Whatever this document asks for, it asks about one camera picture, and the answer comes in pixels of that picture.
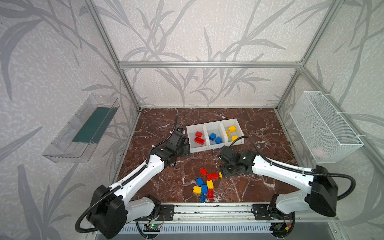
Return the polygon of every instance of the red block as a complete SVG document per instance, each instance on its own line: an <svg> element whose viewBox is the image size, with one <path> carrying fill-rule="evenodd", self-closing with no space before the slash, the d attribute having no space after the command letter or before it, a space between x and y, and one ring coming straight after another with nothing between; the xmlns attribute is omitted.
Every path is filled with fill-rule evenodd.
<svg viewBox="0 0 384 240"><path fill-rule="evenodd" d="M218 179L218 174L216 172L215 173L207 174L207 179L208 179L208 181L209 180Z"/></svg>
<svg viewBox="0 0 384 240"><path fill-rule="evenodd" d="M195 138L195 142L197 142L197 143L203 145L204 142L205 142L205 140L204 140L204 139L201 139L201 138L199 138L199 137L196 137L196 138Z"/></svg>
<svg viewBox="0 0 384 240"><path fill-rule="evenodd" d="M214 190L208 189L207 199L213 199L214 198Z"/></svg>
<svg viewBox="0 0 384 240"><path fill-rule="evenodd" d="M203 174L203 175L206 175L208 172L208 170L204 169L204 168L201 168L200 169L200 173Z"/></svg>

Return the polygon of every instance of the brown marble tabletop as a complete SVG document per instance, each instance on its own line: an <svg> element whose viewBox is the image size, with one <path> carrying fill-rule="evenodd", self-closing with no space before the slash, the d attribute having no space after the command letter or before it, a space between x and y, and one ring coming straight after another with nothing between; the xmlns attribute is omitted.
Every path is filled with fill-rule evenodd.
<svg viewBox="0 0 384 240"><path fill-rule="evenodd" d="M169 135L173 128L176 113L180 114L178 126L237 118L245 136L251 136L261 151L269 158L297 165L279 120L272 108L256 109L143 109L139 117L127 155L122 164L118 180L140 165L148 155L152 145ZM242 153L253 150L252 143L233 147ZM222 163L217 154L220 149L191 153L188 158L178 158L174 168L167 167L142 187L132 200L152 195L161 202L198 202L199 195L193 194L196 178L203 167L208 173L219 172ZM216 179L214 199L207 202L269 202L273 194L286 194L297 189L270 177L259 175L233 176Z"/></svg>

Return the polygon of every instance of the metal mesh basket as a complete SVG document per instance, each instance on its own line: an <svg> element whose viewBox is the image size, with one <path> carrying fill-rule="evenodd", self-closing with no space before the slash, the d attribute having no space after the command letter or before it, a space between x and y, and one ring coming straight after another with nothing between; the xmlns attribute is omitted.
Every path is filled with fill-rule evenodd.
<svg viewBox="0 0 384 240"><path fill-rule="evenodd" d="M291 117L317 163L338 162L363 142L319 91L304 91Z"/></svg>

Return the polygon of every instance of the blue lego brick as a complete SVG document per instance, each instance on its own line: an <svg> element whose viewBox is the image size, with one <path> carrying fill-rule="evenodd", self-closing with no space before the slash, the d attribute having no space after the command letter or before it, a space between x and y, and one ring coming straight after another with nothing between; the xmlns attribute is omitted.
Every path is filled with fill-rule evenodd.
<svg viewBox="0 0 384 240"><path fill-rule="evenodd" d="M215 143L216 143L216 144L223 143L223 140L221 140L220 137L217 137L217 138L215 139Z"/></svg>
<svg viewBox="0 0 384 240"><path fill-rule="evenodd" d="M200 199L199 199L199 201L200 201L200 202L205 202L206 199L207 199L207 195L205 195L205 194L201 194L201 195L200 195Z"/></svg>
<svg viewBox="0 0 384 240"><path fill-rule="evenodd" d="M207 186L207 184L201 185L201 194L205 194L205 195L208 194L208 186Z"/></svg>
<svg viewBox="0 0 384 240"><path fill-rule="evenodd" d="M215 138L216 138L216 134L211 133L211 135L209 136L209 140L213 141L215 140Z"/></svg>
<svg viewBox="0 0 384 240"><path fill-rule="evenodd" d="M203 183L204 183L204 181L203 181L203 179L201 179L201 177L198 177L198 178L196 179L196 182L197 182L197 185L198 185L199 187L201 187L201 185L203 185Z"/></svg>

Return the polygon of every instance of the leaf pattern wallpaper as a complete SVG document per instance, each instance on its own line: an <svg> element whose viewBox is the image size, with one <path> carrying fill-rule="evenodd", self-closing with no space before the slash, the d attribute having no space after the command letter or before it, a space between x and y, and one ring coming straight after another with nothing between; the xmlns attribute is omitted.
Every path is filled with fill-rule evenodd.
<svg viewBox="0 0 384 240"><path fill-rule="evenodd" d="M41 154L90 93L120 108L86 164ZM137 111L83 1L0 0L0 239L79 239L118 171Z"/></svg>
<svg viewBox="0 0 384 240"><path fill-rule="evenodd" d="M306 67L349 114L367 138L384 153L383 70L384 1L346 0ZM316 163L290 118L303 91L314 89L300 77L280 114L304 165ZM378 240L384 235L384 176L361 149L335 164L333 172L352 175L357 188L338 203L338 217L352 240ZM339 189L348 182L338 181Z"/></svg>
<svg viewBox="0 0 384 240"><path fill-rule="evenodd" d="M119 61L299 61L331 1L94 1ZM125 69L152 107L274 107L293 69Z"/></svg>

